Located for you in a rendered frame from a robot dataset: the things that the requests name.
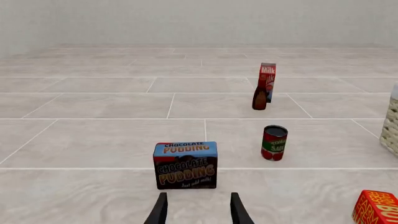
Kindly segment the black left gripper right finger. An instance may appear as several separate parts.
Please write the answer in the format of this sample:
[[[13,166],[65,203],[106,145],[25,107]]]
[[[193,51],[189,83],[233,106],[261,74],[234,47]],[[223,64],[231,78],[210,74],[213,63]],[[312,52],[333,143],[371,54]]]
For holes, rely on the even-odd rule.
[[[254,224],[236,192],[231,193],[230,210],[233,224]]]

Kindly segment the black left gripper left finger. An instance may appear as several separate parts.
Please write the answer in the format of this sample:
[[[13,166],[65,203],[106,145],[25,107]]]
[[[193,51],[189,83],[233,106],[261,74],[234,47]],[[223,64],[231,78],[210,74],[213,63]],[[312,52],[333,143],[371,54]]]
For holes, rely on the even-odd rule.
[[[167,210],[167,194],[162,192],[159,194],[158,199],[144,224],[166,224]]]

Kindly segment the tomato sauce tin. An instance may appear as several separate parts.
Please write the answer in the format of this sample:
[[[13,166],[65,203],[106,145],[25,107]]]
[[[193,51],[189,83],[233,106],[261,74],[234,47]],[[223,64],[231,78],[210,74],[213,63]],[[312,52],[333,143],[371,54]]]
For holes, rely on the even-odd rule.
[[[266,126],[262,138],[262,157],[270,161],[281,160],[284,155],[287,136],[288,131],[282,126]]]

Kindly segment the dark brown sauce bottle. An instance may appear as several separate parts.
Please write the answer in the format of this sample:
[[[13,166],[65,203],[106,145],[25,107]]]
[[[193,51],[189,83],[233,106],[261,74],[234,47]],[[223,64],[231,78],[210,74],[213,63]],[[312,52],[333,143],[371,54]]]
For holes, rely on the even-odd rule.
[[[267,106],[267,92],[266,89],[257,87],[252,99],[252,108],[254,110],[265,110]]]

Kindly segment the white woven basket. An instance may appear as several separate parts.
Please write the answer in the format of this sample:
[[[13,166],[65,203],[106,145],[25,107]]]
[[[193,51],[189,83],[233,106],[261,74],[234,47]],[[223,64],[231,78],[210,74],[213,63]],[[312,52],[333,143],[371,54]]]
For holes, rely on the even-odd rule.
[[[379,141],[389,152],[398,157],[398,82],[395,82],[391,92]]]

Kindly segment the chocolate pudding box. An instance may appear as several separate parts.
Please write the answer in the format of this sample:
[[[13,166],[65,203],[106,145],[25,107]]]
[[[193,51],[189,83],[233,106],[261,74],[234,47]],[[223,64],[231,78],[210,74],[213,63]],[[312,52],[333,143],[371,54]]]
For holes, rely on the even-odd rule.
[[[217,186],[218,151],[214,141],[157,143],[153,161],[159,190]]]

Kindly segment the red milk carton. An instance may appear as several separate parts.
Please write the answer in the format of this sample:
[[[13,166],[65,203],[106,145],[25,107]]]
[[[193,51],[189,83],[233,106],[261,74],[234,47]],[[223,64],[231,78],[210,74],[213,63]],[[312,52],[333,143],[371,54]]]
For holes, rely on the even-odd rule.
[[[261,90],[266,92],[266,100],[268,103],[270,103],[272,100],[272,92],[274,89],[275,76],[276,76],[275,63],[261,63],[257,86],[260,87]]]

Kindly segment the red butter box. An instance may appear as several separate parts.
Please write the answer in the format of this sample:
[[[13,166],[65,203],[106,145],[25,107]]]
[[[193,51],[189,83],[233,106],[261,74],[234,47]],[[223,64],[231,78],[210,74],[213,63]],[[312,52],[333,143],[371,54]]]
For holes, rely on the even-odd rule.
[[[398,224],[398,199],[388,192],[363,190],[352,218],[355,224]]]

